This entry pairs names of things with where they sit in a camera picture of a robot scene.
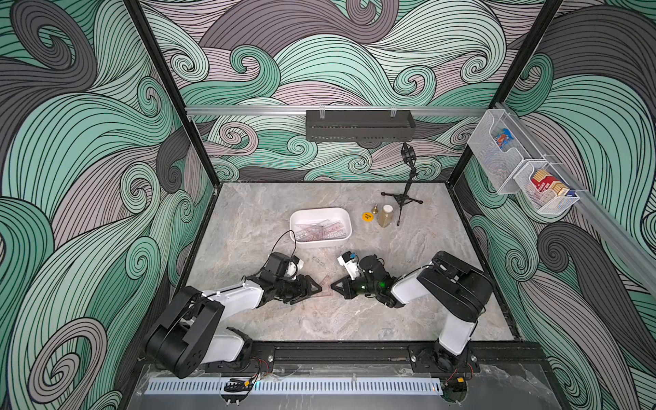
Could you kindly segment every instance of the red wire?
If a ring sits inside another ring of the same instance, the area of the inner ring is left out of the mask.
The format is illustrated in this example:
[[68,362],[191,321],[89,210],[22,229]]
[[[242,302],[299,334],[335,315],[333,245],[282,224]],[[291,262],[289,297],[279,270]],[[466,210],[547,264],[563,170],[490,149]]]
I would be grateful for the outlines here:
[[260,358],[256,358],[256,359],[259,360],[259,361],[261,361],[262,363],[264,363],[264,364],[266,365],[266,374],[267,374],[267,375],[268,375],[269,373],[271,373],[271,371],[269,370],[269,363],[266,363],[263,359],[260,359]]
[[449,378],[447,379],[447,381],[445,381],[444,383],[448,383],[449,380],[451,380],[451,377],[453,377],[453,375],[454,375],[455,372],[457,372],[457,371],[458,371],[458,368],[456,367],[456,369],[453,371],[453,373],[451,374],[451,376],[449,376]]

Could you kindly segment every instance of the wall-mounted basket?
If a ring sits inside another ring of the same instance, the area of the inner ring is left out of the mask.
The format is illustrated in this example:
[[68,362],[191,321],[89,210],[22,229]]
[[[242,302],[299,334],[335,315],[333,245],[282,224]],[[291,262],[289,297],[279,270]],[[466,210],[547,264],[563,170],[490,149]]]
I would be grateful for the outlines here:
[[488,110],[469,138],[469,147],[476,156],[488,179],[494,185],[498,194],[515,194],[520,187],[512,178],[531,158],[515,138],[503,149],[497,145],[497,135],[504,128],[515,134],[511,121],[506,121],[506,110]]
[[535,171],[545,169],[548,166],[549,162],[543,159],[530,159],[513,176],[513,179],[538,213],[543,215],[560,215],[572,206],[574,202],[578,201],[579,196],[557,196],[553,190],[547,190],[545,192],[538,191],[532,183],[531,177],[535,174]]

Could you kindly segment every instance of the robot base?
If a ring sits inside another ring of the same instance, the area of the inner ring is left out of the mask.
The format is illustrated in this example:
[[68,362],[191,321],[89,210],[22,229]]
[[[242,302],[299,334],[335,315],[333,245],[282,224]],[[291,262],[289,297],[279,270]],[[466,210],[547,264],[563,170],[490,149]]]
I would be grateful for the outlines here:
[[[431,373],[433,377],[450,377],[451,375],[464,375],[466,373],[471,373],[474,370],[474,373],[480,373],[481,367],[475,361],[470,359],[469,347],[465,347],[462,351],[462,354],[454,359],[453,356],[448,357],[447,352],[439,349],[439,342],[435,343],[435,347],[427,348],[425,345],[410,345],[408,350],[410,355],[415,360],[411,361],[412,370],[416,373]],[[452,367],[450,370],[445,370],[443,368],[444,361],[447,360],[451,362]]]

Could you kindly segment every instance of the patterned wall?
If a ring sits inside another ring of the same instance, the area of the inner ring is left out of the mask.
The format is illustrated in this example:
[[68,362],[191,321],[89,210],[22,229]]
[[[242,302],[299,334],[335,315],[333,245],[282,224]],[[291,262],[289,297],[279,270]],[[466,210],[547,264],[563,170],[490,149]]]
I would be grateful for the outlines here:
[[[487,107],[540,0],[142,0],[185,101]],[[446,180],[478,118],[419,118]],[[405,180],[400,144],[305,141],[303,117],[203,116],[222,180]]]
[[[508,102],[656,256],[656,2],[597,3],[559,10]],[[464,175],[470,225],[572,407],[654,409],[656,300],[636,274],[576,208],[538,215],[522,194],[497,195],[476,160]]]
[[212,187],[122,0],[3,1],[0,35],[2,408],[116,408]]

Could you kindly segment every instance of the marble table surface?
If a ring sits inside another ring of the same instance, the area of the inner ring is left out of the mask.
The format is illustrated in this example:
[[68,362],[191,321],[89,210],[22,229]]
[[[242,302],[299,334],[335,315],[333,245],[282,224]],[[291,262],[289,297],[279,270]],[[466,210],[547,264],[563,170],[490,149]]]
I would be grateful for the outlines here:
[[[480,268],[461,219],[445,184],[414,183],[409,194],[424,201],[403,208],[401,225],[381,228],[362,214],[374,203],[379,209],[400,193],[403,183],[230,183],[218,197],[188,285],[219,289],[258,272],[276,239],[289,229],[289,217],[299,209],[342,207],[350,215],[353,234],[344,246],[297,249],[304,261],[299,272],[312,276],[323,292],[294,306],[271,301],[261,308],[221,321],[259,340],[431,340],[437,339],[448,311],[431,295],[400,309],[387,308],[373,298],[344,300],[330,283],[347,274],[337,262],[346,251],[360,258],[376,254],[392,276],[401,276],[430,262],[438,251]],[[293,241],[285,236],[276,251],[290,255]],[[494,297],[472,337],[474,340],[512,340]]]

